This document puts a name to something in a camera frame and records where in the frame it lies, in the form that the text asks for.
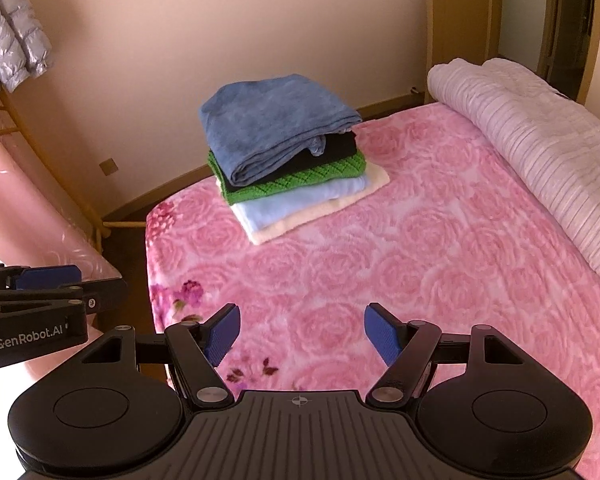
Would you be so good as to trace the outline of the light blue folded garment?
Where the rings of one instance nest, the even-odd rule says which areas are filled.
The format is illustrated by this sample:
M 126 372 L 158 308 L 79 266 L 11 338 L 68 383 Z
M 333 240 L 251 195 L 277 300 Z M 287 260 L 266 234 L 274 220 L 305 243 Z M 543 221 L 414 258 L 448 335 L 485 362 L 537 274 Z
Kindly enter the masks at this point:
M 247 233 L 253 233 L 306 208 L 364 191 L 369 184 L 368 171 L 364 171 L 354 178 L 332 179 L 268 197 L 246 200 L 230 206 L 230 210 L 242 228 Z

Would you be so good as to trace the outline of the wooden bedroom door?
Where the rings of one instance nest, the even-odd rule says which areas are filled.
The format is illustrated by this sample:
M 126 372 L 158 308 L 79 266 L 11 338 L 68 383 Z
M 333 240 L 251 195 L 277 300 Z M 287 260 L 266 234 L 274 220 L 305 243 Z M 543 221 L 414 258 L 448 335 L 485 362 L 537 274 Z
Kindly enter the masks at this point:
M 426 0 L 426 67 L 462 58 L 482 64 L 498 55 L 502 0 Z

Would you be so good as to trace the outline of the blue denim jeans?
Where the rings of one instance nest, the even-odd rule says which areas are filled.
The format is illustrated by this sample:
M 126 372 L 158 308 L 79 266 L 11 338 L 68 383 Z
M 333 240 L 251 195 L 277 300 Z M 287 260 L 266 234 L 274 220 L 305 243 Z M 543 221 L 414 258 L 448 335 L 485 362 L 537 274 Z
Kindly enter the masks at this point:
M 201 105 L 199 118 L 210 151 L 236 188 L 304 150 L 321 156 L 328 136 L 362 122 L 339 96 L 298 74 L 226 84 Z

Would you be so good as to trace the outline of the pink floral fleece blanket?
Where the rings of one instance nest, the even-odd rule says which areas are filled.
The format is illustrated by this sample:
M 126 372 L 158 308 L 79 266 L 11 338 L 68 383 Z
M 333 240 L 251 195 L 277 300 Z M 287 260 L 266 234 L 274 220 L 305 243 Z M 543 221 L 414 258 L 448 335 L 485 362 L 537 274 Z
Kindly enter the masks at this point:
M 447 333 L 489 324 L 588 404 L 580 461 L 600 479 L 600 277 L 466 118 L 434 104 L 356 132 L 389 182 L 256 246 L 213 179 L 149 214 L 155 326 L 237 304 L 242 329 L 219 372 L 230 390 L 367 391 L 384 362 L 366 338 L 372 302 Z

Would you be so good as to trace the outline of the lilac striped quilt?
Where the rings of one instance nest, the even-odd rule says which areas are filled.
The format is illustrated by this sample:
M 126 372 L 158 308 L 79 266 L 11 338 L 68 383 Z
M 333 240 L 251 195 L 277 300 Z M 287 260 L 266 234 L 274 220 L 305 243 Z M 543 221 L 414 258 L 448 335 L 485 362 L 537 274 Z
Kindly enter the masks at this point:
M 432 66 L 431 96 L 469 119 L 600 277 L 600 120 L 505 58 Z

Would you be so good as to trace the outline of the pink plastic storage cover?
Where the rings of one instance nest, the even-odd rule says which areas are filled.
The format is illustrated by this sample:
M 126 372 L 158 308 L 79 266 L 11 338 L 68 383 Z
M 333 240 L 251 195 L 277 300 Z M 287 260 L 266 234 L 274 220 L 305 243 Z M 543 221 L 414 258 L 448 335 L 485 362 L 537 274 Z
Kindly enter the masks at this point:
M 74 264 L 85 281 L 121 278 L 120 273 L 69 222 L 6 150 L 0 141 L 0 263 L 5 266 L 68 266 Z M 87 317 L 87 342 L 23 363 L 33 379 L 40 379 L 82 347 L 97 330 Z

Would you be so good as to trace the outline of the green knitted sweater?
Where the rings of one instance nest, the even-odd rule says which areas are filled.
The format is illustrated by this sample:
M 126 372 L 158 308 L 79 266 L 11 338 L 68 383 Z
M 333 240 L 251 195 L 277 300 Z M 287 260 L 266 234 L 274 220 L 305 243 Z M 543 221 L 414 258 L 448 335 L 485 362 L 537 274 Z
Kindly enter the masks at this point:
M 268 179 L 261 179 L 247 186 L 230 185 L 228 177 L 223 174 L 220 164 L 212 152 L 208 154 L 208 165 L 220 184 L 221 194 L 229 205 L 265 198 L 302 186 L 322 184 L 334 179 L 356 178 L 362 176 L 366 169 L 366 159 L 360 150 L 354 155 L 334 162 L 318 165 L 310 169 L 285 172 L 279 177 L 272 174 Z

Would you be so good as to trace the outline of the black folded garment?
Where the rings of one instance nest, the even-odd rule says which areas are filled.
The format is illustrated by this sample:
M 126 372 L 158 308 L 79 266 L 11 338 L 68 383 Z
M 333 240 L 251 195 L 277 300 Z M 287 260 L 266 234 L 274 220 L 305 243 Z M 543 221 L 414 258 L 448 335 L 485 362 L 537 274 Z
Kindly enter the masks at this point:
M 358 146 L 356 145 L 354 132 L 348 131 L 345 133 L 329 134 L 326 136 L 324 152 L 320 156 L 314 156 L 309 150 L 303 150 L 289 162 L 285 162 L 283 166 L 280 166 L 278 169 L 259 180 L 268 179 L 271 174 L 274 177 L 279 177 L 285 172 L 310 169 L 321 164 L 326 164 L 326 162 L 334 162 L 335 160 L 354 155 L 357 150 Z

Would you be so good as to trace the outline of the wooden clothes rack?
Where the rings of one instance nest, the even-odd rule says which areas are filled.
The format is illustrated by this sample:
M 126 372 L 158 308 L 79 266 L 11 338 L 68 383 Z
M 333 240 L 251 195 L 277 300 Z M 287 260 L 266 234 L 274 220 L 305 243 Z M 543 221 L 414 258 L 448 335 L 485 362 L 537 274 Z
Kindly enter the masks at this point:
M 93 245 L 100 254 L 102 253 L 102 240 L 110 237 L 112 230 L 146 228 L 145 221 L 105 221 L 74 186 L 58 172 L 50 156 L 44 152 L 42 145 L 35 139 L 4 88 L 1 88 L 0 91 L 0 113 L 7 114 L 12 122 L 11 126 L 0 129 L 0 137 L 14 133 L 19 133 L 22 136 L 32 153 L 35 154 L 38 161 L 62 189 L 62 192 L 69 197 L 69 200 L 81 211 L 83 217 L 90 222 Z

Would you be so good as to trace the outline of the grey puffer jacket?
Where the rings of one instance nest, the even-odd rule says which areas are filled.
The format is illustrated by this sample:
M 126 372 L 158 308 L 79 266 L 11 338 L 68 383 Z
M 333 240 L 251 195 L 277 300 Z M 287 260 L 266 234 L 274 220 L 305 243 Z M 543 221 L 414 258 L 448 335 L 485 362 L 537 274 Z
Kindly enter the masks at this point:
M 50 38 L 31 0 L 0 0 L 0 91 L 14 92 L 54 62 Z

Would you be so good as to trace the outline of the cream folded garment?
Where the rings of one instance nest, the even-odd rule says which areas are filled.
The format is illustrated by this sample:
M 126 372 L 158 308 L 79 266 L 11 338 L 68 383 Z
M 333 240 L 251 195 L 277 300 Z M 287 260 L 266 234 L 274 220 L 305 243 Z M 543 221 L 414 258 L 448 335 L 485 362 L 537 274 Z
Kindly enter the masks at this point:
M 375 165 L 372 162 L 368 162 L 366 164 L 365 171 L 368 171 L 370 184 L 367 185 L 367 188 L 364 191 L 357 192 L 347 197 L 337 198 L 336 200 L 328 200 L 325 203 L 306 208 L 305 210 L 296 212 L 295 214 L 292 214 L 283 220 L 277 221 L 276 223 L 272 224 L 272 226 L 268 226 L 261 231 L 247 233 L 243 229 L 248 237 L 248 240 L 250 240 L 253 245 L 262 245 L 295 228 L 298 228 L 298 226 L 302 226 L 302 224 L 309 223 L 319 218 L 328 216 L 329 214 L 334 214 L 335 212 L 343 210 L 344 208 L 355 204 L 359 200 L 362 200 L 366 196 L 375 193 L 390 182 L 387 171 L 384 168 L 381 168 L 381 166 Z

